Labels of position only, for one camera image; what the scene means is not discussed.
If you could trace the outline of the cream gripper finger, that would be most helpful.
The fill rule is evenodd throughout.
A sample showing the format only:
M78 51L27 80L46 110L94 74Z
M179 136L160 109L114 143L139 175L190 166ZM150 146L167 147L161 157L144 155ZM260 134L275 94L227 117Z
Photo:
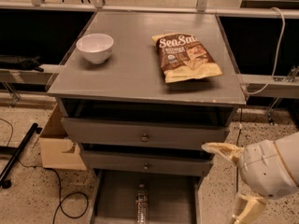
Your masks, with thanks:
M234 166L237 166L240 160L241 155L244 152L243 147L238 147L229 143L205 143L201 145L201 148L208 153L218 155Z
M251 224L265 210L267 200L264 197L237 193L232 210L232 224Z

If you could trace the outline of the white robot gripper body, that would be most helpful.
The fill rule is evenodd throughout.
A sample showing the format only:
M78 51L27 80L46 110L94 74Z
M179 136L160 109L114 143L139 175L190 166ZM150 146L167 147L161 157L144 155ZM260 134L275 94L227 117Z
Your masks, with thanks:
M277 200L297 192L295 139L264 140L248 145L238 167L242 180L265 198Z

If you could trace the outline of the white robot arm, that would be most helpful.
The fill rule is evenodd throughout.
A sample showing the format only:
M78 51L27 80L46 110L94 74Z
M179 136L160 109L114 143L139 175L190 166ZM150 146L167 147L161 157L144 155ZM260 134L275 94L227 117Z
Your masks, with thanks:
M238 147L228 143L205 143L205 152L223 157L236 166L242 181L258 196L237 193L229 224L251 224L269 200L299 190L299 133L275 141L263 140Z

